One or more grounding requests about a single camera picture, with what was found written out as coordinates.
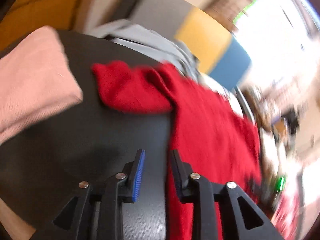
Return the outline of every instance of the black table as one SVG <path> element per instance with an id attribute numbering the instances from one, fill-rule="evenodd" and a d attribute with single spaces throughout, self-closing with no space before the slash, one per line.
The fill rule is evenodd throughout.
<path id="1" fill-rule="evenodd" d="M 171 115 L 132 115 L 102 104 L 93 63 L 157 64 L 134 50 L 59 31 L 83 103 L 31 126 L 0 146 L 0 197 L 39 229 L 79 182 L 101 181 L 146 150 L 140 198 L 124 204 L 125 239 L 165 239 L 166 150 Z M 0 54 L 3 57 L 10 49 Z"/>

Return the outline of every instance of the red cloth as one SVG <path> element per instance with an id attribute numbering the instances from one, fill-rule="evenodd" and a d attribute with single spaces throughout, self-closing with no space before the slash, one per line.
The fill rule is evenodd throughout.
<path id="1" fill-rule="evenodd" d="M 234 114 L 219 94 L 182 77 L 169 63 L 130 69 L 114 61 L 95 64 L 92 70 L 101 100 L 113 109 L 137 114 L 173 110 L 169 149 L 178 149 L 181 160 L 190 163 L 194 172 L 221 184 L 235 181 L 243 190 L 250 177 L 260 181 L 257 129 Z M 179 202 L 171 169 L 167 205 L 170 240 L 191 240 L 193 205 Z"/>

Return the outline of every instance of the gray cloth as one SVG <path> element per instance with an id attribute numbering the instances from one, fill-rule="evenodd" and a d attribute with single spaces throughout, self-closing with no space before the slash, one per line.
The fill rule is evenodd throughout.
<path id="1" fill-rule="evenodd" d="M 141 25 L 131 24 L 126 19 L 101 25 L 89 32 L 89 35 L 98 38 L 111 36 L 114 43 L 138 51 L 156 61 L 168 61 L 183 75 L 196 82 L 201 80 L 197 69 L 198 60 L 182 41 L 169 41 Z"/>

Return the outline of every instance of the metal screw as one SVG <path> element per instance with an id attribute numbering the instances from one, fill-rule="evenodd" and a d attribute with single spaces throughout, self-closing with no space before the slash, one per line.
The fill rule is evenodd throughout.
<path id="1" fill-rule="evenodd" d="M 195 173 L 195 172 L 194 172 L 194 173 L 191 173 L 191 174 L 190 174 L 190 177 L 191 177 L 192 179 L 200 179 L 201 176 L 200 176 L 199 173 Z"/>
<path id="2" fill-rule="evenodd" d="M 117 179 L 125 179 L 127 177 L 127 175 L 125 175 L 124 173 L 120 172 L 116 174 L 116 178 Z"/>
<path id="3" fill-rule="evenodd" d="M 80 187 L 80 188 L 87 188 L 87 187 L 89 187 L 89 182 L 87 182 L 87 181 L 81 181 L 81 182 L 79 183 L 79 187 Z"/>
<path id="4" fill-rule="evenodd" d="M 227 183 L 227 187 L 228 187 L 228 188 L 236 188 L 236 187 L 237 187 L 237 184 L 236 184 L 235 182 L 233 182 L 233 181 L 229 181 L 229 182 Z"/>

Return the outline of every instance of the pink cloth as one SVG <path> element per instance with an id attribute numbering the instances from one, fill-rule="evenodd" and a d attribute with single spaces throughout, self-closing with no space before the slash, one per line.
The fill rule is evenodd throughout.
<path id="1" fill-rule="evenodd" d="M 0 84 L 0 144 L 83 100 L 58 34 L 49 26 L 0 60 Z"/>

